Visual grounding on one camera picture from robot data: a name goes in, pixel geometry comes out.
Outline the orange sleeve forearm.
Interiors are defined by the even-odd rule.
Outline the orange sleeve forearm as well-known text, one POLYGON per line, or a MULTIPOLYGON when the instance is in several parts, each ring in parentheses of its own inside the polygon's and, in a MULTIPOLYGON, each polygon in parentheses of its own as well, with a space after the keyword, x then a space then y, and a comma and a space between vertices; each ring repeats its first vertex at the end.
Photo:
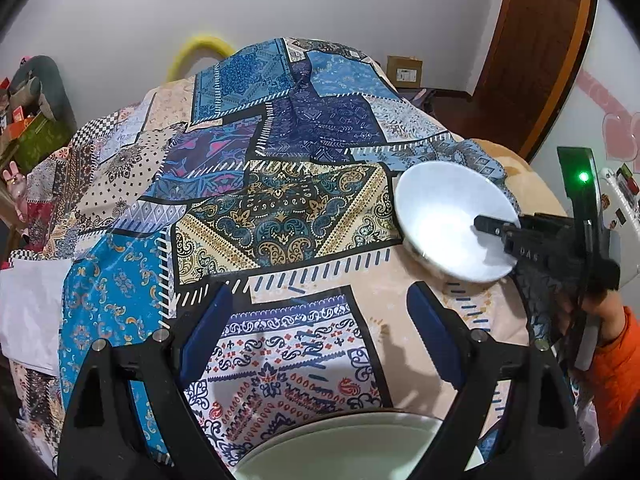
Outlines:
POLYGON ((639 397, 639 323, 628 307, 624 315, 620 336, 596 349, 586 373, 602 445, 612 441, 639 397))

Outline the right hand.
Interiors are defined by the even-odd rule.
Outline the right hand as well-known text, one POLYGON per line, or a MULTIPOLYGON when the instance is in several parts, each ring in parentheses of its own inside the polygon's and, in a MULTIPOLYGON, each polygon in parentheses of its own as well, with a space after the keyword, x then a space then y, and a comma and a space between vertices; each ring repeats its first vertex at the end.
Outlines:
MULTIPOLYGON (((572 325, 574 304, 565 292, 556 295, 556 303, 559 307, 556 326, 560 333, 565 335, 572 325)), ((600 344, 608 344, 623 333, 626 326, 625 308, 620 294, 615 290, 608 290, 597 297, 585 296, 582 300, 582 310, 600 318, 600 344)))

